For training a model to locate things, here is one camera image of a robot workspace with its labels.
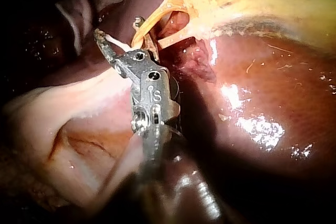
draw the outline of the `surgical clip applier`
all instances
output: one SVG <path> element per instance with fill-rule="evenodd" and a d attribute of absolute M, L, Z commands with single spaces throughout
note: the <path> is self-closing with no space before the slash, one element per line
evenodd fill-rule
<path fill-rule="evenodd" d="M 146 178 L 145 180 L 151 179 L 159 166 L 162 145 L 170 139 L 171 130 L 167 126 L 179 129 L 180 105 L 176 102 L 179 94 L 177 81 L 170 76 L 167 68 L 151 59 L 151 54 L 157 55 L 157 52 L 138 49 L 118 56 L 106 40 L 103 31 L 96 29 L 94 39 L 118 74 L 123 78 L 130 78 L 133 82 L 131 127 L 143 142 L 144 161 L 141 176 L 143 179 Z M 155 45 L 150 38 L 145 39 L 145 44 L 149 42 L 150 45 L 145 45 L 145 48 L 153 48 Z"/>

